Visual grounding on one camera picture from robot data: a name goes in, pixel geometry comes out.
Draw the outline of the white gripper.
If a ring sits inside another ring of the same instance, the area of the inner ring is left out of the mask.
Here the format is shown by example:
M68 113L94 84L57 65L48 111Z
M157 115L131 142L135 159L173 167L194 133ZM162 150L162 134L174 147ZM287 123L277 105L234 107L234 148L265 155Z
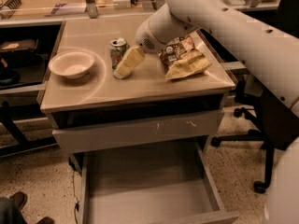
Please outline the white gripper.
M145 60L145 52L157 53L163 48L163 45L153 36L150 30L150 20L145 20L137 28L135 43L139 47L131 47L125 52L113 73L115 78L123 79L129 77L132 71Z

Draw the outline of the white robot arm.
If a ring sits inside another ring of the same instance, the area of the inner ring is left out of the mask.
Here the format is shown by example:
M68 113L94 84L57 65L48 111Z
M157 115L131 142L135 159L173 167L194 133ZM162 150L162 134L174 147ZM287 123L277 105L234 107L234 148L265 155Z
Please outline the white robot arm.
M209 31L263 84L260 113L270 150L298 153L299 0L280 0L274 25L256 21L219 0L166 0L136 30L146 53L162 50L179 35Z

